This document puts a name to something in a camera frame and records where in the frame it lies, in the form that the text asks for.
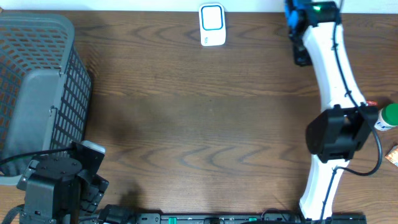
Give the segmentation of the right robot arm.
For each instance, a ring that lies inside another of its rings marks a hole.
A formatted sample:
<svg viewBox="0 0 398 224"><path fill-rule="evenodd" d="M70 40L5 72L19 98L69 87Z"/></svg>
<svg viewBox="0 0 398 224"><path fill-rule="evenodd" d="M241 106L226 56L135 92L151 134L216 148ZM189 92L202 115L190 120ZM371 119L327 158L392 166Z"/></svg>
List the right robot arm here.
<svg viewBox="0 0 398 224"><path fill-rule="evenodd" d="M303 218L317 223L331 219L343 172L369 176L382 161L382 146L374 129L378 110L367 104L354 79L345 49L341 7L334 1L285 1L295 64L313 67L320 92L321 113L305 131L312 158L299 201ZM376 165L368 172L354 171L349 162L370 134L379 153Z"/></svg>

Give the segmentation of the grey plastic mesh basket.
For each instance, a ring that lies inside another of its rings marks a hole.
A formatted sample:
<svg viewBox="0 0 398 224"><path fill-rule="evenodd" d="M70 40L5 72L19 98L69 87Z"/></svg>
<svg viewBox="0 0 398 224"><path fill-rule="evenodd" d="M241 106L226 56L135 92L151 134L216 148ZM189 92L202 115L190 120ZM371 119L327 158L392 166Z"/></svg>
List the grey plastic mesh basket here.
<svg viewBox="0 0 398 224"><path fill-rule="evenodd" d="M16 185L31 154L67 157L84 138L93 79L64 16L1 14L1 184Z"/></svg>

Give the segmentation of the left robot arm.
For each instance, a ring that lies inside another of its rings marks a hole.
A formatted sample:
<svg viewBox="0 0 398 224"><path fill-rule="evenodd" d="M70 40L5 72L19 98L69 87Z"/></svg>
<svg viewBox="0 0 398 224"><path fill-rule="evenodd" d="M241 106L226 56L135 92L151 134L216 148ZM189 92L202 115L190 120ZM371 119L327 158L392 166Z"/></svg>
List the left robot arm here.
<svg viewBox="0 0 398 224"><path fill-rule="evenodd" d="M73 142L66 156L35 156L17 188L25 192L20 223L79 223L95 214L109 182L97 172L106 149Z"/></svg>

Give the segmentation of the orange small carton box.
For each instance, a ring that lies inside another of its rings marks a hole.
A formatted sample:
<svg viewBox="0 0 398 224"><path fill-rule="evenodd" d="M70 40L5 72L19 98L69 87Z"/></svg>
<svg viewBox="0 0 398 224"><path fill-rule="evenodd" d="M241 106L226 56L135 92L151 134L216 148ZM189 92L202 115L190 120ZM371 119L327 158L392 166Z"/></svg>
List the orange small carton box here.
<svg viewBox="0 0 398 224"><path fill-rule="evenodd" d="M385 155L385 158L396 167L398 166L398 145L392 147L392 149Z"/></svg>

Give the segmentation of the red Top chocolate bar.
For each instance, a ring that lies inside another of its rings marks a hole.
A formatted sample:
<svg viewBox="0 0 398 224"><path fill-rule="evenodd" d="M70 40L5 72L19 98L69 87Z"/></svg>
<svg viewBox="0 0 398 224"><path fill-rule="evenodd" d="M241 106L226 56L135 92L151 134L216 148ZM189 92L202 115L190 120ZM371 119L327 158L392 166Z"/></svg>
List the red Top chocolate bar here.
<svg viewBox="0 0 398 224"><path fill-rule="evenodd" d="M366 103L368 104L368 106L378 106L378 103L376 101L367 100Z"/></svg>

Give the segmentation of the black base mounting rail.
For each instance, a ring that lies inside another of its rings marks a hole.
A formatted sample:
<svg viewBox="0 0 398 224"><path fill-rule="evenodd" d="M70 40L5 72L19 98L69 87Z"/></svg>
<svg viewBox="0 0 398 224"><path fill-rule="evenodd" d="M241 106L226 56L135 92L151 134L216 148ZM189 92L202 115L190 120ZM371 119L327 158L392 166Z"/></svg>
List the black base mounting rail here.
<svg viewBox="0 0 398 224"><path fill-rule="evenodd" d="M322 221L305 219L287 210L270 208L261 214L164 214L138 213L133 210L107 205L97 214L79 218L79 223L127 223L127 224L367 224L365 215L341 213Z"/></svg>

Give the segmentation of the white barcode scanner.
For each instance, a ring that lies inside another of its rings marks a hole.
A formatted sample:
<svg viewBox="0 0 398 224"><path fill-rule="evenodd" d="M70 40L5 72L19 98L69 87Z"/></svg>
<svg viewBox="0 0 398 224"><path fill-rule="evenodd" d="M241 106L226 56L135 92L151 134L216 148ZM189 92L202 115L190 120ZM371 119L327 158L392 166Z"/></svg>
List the white barcode scanner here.
<svg viewBox="0 0 398 224"><path fill-rule="evenodd" d="M203 4L198 13L201 45L204 47L223 45L226 42L224 7L219 3Z"/></svg>

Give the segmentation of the green lidded white jar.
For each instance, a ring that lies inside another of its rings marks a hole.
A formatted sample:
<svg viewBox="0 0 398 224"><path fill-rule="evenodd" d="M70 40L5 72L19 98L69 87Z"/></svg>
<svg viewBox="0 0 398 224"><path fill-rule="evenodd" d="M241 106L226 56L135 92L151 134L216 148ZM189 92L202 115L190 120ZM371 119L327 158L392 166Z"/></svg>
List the green lidded white jar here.
<svg viewBox="0 0 398 224"><path fill-rule="evenodd" d="M374 127L379 131L388 131L398 125L398 104L392 103L381 109Z"/></svg>

